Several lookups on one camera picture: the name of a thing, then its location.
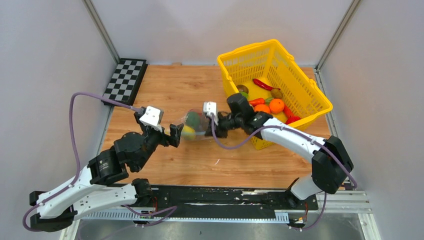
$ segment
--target black metal base plate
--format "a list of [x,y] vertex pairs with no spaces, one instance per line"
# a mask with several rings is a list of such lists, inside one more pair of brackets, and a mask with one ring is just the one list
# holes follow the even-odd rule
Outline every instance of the black metal base plate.
[[[233,188],[152,185],[157,208],[162,210],[178,206],[172,214],[176,218],[275,218],[274,210],[305,210],[305,204],[291,208],[285,201],[284,189],[276,188]],[[318,210],[315,195],[305,202],[309,210]]]

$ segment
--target red chili pepper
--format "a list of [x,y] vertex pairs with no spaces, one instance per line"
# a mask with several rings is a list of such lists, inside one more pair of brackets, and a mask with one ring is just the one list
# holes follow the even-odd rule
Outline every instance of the red chili pepper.
[[252,105],[253,107],[259,104],[265,104],[265,99],[263,99],[262,97],[256,98],[256,99],[250,100],[249,104]]
[[291,110],[290,108],[285,105],[284,109],[282,110],[282,112],[285,114],[285,116],[287,117],[287,121],[285,122],[285,124],[289,125],[291,123],[294,123],[298,120],[300,120],[301,118],[299,116],[296,116]]
[[257,78],[253,78],[253,83],[254,83],[254,84],[256,84],[256,85],[258,85],[259,87],[261,87],[261,88],[265,89],[265,90],[268,90],[268,91],[271,91],[271,90],[273,90],[273,89],[281,90],[281,89],[279,89],[279,88],[277,88],[277,87],[269,86],[269,85],[267,85],[267,84],[263,83],[261,80],[259,80],[259,79],[257,79]]

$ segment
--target white wall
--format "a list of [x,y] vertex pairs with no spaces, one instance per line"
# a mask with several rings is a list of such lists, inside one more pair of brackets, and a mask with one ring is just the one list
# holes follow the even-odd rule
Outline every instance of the white wall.
[[152,64],[213,65],[278,39],[300,65],[318,63],[351,0],[93,0],[119,55]]
[[424,1],[362,1],[322,70],[384,240],[423,239]]
[[[0,233],[57,240],[22,227],[29,193],[75,174],[68,109],[72,93],[102,94],[115,63],[81,0],[0,1]],[[82,164],[96,153],[108,108],[81,97],[74,110]]]

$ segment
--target kiwi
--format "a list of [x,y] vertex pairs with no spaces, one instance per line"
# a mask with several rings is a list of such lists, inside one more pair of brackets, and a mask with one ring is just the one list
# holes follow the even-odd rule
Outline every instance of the kiwi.
[[238,89],[239,92],[243,92],[243,93],[249,94],[249,88],[247,86],[245,86],[245,85],[242,85],[242,84],[237,85],[237,89]]

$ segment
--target orange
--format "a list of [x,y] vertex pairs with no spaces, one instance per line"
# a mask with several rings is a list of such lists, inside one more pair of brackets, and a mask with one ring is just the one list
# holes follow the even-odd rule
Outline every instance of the orange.
[[270,108],[269,108],[267,105],[265,105],[265,104],[259,104],[259,105],[256,105],[256,106],[253,108],[253,110],[254,110],[255,112],[265,112],[265,113],[267,113],[267,114],[271,114],[271,110],[270,110]]
[[284,102],[281,99],[274,98],[269,102],[269,109],[271,110],[271,113],[273,114],[279,114],[284,109]]

